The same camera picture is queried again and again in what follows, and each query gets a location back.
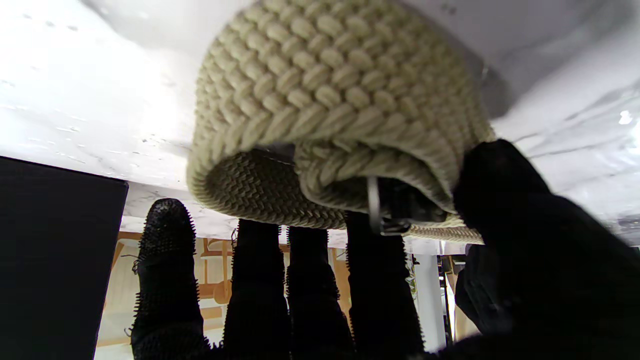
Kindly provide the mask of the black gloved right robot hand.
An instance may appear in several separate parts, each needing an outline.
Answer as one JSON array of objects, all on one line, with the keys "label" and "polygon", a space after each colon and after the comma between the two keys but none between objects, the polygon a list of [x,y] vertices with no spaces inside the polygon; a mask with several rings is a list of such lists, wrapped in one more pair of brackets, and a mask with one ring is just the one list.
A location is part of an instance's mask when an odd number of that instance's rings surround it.
[{"label": "black gloved right robot hand", "polygon": [[400,236],[346,216],[352,306],[347,321],[329,264],[329,234],[290,227],[284,267],[277,224],[238,221],[222,343],[210,346],[194,275],[195,230],[174,198],[146,217],[135,360],[637,360],[639,252],[551,192],[507,140],[464,159],[454,204],[496,253],[510,330],[425,350]]}]

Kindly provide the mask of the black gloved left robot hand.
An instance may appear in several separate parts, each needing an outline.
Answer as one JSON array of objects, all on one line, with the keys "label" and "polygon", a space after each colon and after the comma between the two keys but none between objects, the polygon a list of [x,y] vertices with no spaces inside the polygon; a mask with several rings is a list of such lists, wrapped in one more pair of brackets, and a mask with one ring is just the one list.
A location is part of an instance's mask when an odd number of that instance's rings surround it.
[{"label": "black gloved left robot hand", "polygon": [[499,293],[498,255],[484,244],[468,244],[455,285],[455,305],[482,334],[510,330],[512,318]]}]

